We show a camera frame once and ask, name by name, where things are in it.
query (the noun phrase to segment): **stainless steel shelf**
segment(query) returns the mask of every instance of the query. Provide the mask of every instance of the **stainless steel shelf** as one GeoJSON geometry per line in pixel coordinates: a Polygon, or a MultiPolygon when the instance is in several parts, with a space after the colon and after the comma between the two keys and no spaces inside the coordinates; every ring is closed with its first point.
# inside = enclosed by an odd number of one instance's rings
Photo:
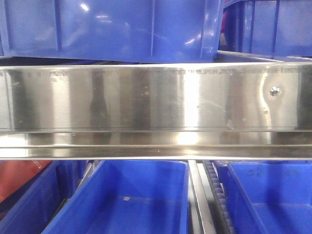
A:
{"type": "Polygon", "coordinates": [[[0,67],[0,159],[310,159],[312,62],[218,61],[0,67]]]}

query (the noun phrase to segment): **screw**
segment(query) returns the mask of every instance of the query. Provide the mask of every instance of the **screw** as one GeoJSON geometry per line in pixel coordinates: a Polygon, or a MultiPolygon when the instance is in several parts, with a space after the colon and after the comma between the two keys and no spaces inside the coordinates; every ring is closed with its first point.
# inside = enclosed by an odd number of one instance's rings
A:
{"type": "Polygon", "coordinates": [[[276,86],[274,86],[274,87],[270,90],[270,94],[271,94],[272,96],[278,96],[278,95],[280,95],[280,93],[281,93],[280,88],[278,88],[278,87],[276,87],[276,86]]]}

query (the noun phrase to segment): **storage bin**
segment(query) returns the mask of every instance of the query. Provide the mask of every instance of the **storage bin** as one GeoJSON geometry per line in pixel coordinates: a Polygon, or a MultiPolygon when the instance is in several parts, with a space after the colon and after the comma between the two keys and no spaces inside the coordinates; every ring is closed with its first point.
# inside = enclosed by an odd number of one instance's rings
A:
{"type": "Polygon", "coordinates": [[[2,44],[1,44],[1,34],[0,34],[0,56],[3,56],[2,44]]]}
{"type": "Polygon", "coordinates": [[[0,0],[5,56],[207,62],[224,0],[0,0]]]}
{"type": "Polygon", "coordinates": [[[186,234],[188,166],[102,161],[43,234],[186,234]]]}
{"type": "Polygon", "coordinates": [[[312,164],[228,167],[226,205],[237,234],[312,233],[312,164]]]}
{"type": "Polygon", "coordinates": [[[53,161],[13,197],[1,204],[10,210],[0,221],[1,234],[40,234],[63,199],[80,181],[81,162],[53,161]]]}
{"type": "Polygon", "coordinates": [[[221,48],[263,55],[312,56],[311,9],[310,0],[228,1],[221,48]]]}
{"type": "MultiPolygon", "coordinates": [[[[218,180],[223,185],[224,193],[227,194],[228,189],[228,180],[229,180],[229,167],[228,164],[235,162],[235,160],[228,161],[228,160],[212,160],[211,161],[216,169],[218,174],[218,180]]],[[[244,163],[265,163],[265,164],[312,164],[312,161],[309,160],[298,160],[298,161],[270,161],[270,160],[241,160],[240,162],[244,163]]]]}

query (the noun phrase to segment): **shelf rack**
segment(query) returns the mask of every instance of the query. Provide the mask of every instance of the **shelf rack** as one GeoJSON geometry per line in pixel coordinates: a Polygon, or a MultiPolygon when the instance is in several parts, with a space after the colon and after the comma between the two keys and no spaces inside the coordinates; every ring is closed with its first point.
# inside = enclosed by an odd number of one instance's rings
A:
{"type": "Polygon", "coordinates": [[[2,66],[0,159],[311,158],[310,59],[215,61],[2,66]]]}

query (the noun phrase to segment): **blue plastic crate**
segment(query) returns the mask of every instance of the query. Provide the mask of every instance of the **blue plastic crate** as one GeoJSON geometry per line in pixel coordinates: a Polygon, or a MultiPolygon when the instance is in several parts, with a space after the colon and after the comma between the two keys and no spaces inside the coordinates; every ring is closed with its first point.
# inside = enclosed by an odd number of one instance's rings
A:
{"type": "MultiPolygon", "coordinates": [[[[229,167],[228,164],[233,161],[227,160],[212,160],[218,174],[218,180],[223,184],[224,193],[227,194],[228,180],[229,180],[229,167]]],[[[266,163],[266,164],[312,164],[309,160],[298,160],[298,161],[273,161],[273,160],[241,160],[244,163],[266,163]]]]}
{"type": "Polygon", "coordinates": [[[224,0],[0,0],[4,55],[207,62],[224,0]]]}
{"type": "Polygon", "coordinates": [[[0,56],[3,56],[2,44],[1,44],[1,34],[0,34],[0,56]]]}
{"type": "Polygon", "coordinates": [[[187,192],[186,163],[104,161],[43,234],[186,234],[187,192]]]}
{"type": "Polygon", "coordinates": [[[225,4],[224,29],[230,51],[312,56],[312,1],[232,0],[225,4]]]}
{"type": "Polygon", "coordinates": [[[236,233],[312,233],[311,178],[310,163],[230,163],[226,205],[236,233]]]}
{"type": "Polygon", "coordinates": [[[1,206],[10,208],[0,221],[1,234],[40,234],[61,201],[70,198],[81,179],[78,161],[51,162],[1,206]]]}

